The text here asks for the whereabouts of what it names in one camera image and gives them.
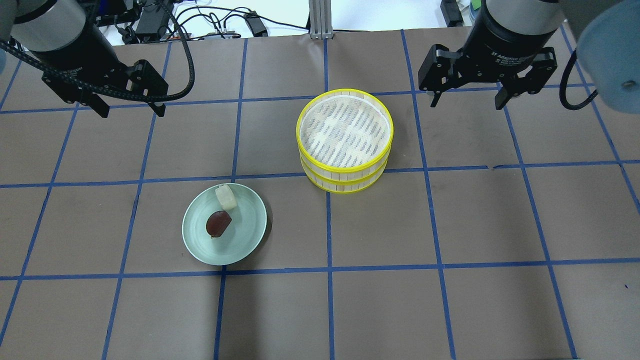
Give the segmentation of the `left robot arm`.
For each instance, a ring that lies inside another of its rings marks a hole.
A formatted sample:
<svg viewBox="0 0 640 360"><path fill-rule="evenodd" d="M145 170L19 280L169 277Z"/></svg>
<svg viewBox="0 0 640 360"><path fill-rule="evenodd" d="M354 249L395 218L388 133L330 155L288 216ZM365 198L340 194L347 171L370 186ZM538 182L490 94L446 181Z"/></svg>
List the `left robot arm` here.
<svg viewBox="0 0 640 360"><path fill-rule="evenodd" d="M150 100L169 91L160 73L144 59L122 63L75 0L3 0L1 48L34 68L41 64L42 82L68 104L107 117L103 96L141 96L156 116L165 114L162 100Z"/></svg>

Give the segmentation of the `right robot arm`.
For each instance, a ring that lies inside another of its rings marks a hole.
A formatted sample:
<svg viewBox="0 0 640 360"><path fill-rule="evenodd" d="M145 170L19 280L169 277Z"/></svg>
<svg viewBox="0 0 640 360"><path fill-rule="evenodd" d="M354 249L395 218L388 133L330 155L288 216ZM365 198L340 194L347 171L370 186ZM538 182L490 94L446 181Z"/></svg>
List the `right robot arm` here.
<svg viewBox="0 0 640 360"><path fill-rule="evenodd" d="M418 87L436 107L446 91L467 84L501 84L502 110L522 94L540 92L558 68L547 42L567 22L576 42L560 79L565 109L600 97L611 109L639 112L637 0L483 0L463 46L434 44L418 71Z"/></svg>

